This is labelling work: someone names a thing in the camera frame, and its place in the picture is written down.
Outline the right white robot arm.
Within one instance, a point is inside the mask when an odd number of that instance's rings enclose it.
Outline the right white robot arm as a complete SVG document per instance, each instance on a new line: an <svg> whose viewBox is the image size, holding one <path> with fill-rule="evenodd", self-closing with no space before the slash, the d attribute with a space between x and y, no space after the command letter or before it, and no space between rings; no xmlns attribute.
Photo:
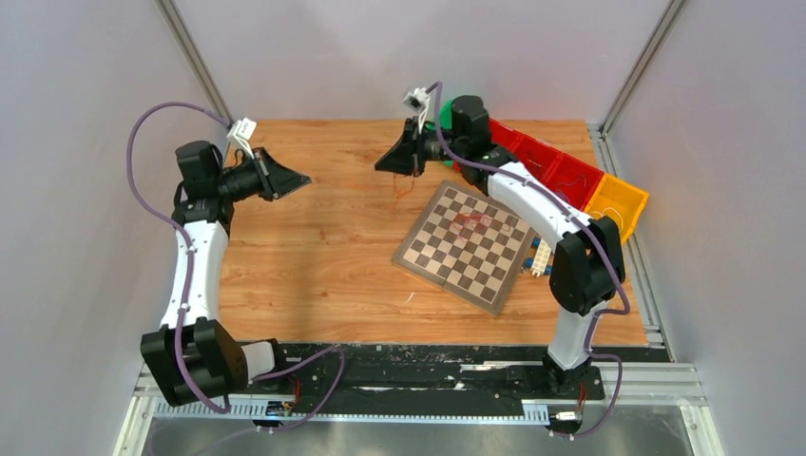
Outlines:
<svg viewBox="0 0 806 456"><path fill-rule="evenodd" d="M551 394L567 396L595 357L592 337L599 318L614 312L609 301L619 297L619 314L630 311L617 223L580 211L534 177L509 146L493 138L480 97L453 99L451 124L443 126L438 114L428 113L439 107L439 95L436 85L406 94L403 103L414 114L374 168L418 177L429 161L452 161L467 183L504 204L547 243L554 255L549 289L561 311L543 359L543 383Z"/></svg>

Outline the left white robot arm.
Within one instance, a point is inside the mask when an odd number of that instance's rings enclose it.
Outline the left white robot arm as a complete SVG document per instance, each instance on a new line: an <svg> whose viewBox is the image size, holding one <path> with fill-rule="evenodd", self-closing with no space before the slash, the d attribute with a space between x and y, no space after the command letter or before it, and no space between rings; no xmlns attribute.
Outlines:
<svg viewBox="0 0 806 456"><path fill-rule="evenodd" d="M235 204L251 197L273 201L311 183L311 178L273 159L263 147L226 167L208 141L180 146L182 180L168 221L175 230L177 263L168 306L155 332L141 338L144 362L173 407L215 404L251 380L268 393L287 388L291 369L276 358L274 339L242 345L219 321L221 269L230 240Z"/></svg>

